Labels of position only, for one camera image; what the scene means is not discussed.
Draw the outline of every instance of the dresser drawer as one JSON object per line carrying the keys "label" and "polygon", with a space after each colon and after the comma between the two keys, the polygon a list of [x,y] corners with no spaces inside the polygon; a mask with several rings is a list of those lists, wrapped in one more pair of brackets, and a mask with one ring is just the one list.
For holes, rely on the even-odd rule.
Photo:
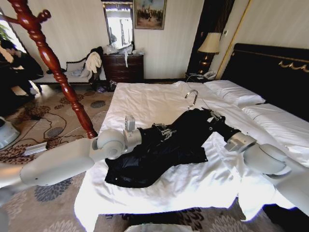
{"label": "dresser drawer", "polygon": [[126,67],[125,55],[104,55],[102,65],[106,80],[117,83],[143,82],[144,63],[143,55],[128,55]]}

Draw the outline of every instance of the coat rack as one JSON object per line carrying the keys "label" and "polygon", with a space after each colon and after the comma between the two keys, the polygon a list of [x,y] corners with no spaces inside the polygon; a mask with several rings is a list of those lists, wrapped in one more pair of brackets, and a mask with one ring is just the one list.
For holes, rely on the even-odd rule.
{"label": "coat rack", "polygon": [[93,129],[92,122],[84,110],[84,106],[78,102],[74,89],[68,84],[66,75],[61,72],[61,67],[57,56],[47,44],[46,37],[42,33],[41,23],[51,17],[50,12],[48,10],[43,10],[37,17],[35,17],[28,7],[28,0],[8,1],[13,6],[17,19],[7,16],[4,16],[4,18],[11,23],[21,25],[27,30],[29,37],[36,43],[42,60],[53,72],[56,81],[61,85],[64,96],[70,101],[72,109],[76,113],[80,124],[87,132],[88,138],[96,137],[98,134]]}

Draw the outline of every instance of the white pillow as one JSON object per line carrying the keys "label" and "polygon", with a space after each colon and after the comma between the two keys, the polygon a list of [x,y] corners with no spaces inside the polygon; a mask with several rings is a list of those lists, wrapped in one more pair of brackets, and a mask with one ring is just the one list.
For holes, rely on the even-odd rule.
{"label": "white pillow", "polygon": [[265,102],[260,95],[227,80],[210,81],[206,82],[204,85],[220,98],[239,107]]}
{"label": "white pillow", "polygon": [[309,122],[271,104],[248,106],[242,110],[284,145],[291,158],[309,167]]}

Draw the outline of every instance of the telephone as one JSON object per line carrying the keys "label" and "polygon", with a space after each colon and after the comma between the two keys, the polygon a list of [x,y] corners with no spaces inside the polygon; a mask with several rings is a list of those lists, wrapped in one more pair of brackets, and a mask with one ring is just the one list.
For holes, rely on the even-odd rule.
{"label": "telephone", "polygon": [[207,79],[207,80],[213,80],[217,75],[216,71],[210,71],[205,73],[203,76]]}

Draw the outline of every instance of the picture frame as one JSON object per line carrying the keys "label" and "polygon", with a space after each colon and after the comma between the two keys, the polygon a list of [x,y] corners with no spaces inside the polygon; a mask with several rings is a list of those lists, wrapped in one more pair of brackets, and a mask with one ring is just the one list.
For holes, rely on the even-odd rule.
{"label": "picture frame", "polygon": [[164,30],[167,0],[134,0],[134,28]]}

